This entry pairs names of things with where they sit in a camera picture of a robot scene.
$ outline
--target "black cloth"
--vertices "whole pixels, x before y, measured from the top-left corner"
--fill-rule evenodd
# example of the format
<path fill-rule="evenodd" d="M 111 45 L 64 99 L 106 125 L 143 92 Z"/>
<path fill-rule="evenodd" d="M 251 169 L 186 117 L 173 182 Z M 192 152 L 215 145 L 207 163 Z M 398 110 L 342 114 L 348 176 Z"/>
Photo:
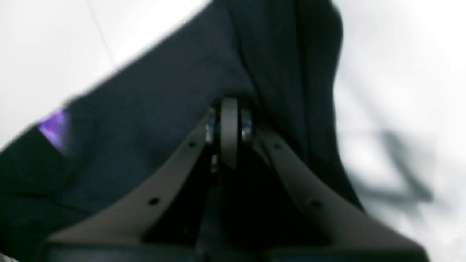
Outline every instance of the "black cloth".
<path fill-rule="evenodd" d="M 357 207 L 336 143 L 342 22 L 328 0 L 215 0 L 89 93 L 74 98 L 63 157 L 37 126 L 0 156 L 0 250 L 40 241 L 143 183 L 225 94 L 266 112 L 319 178 Z"/>

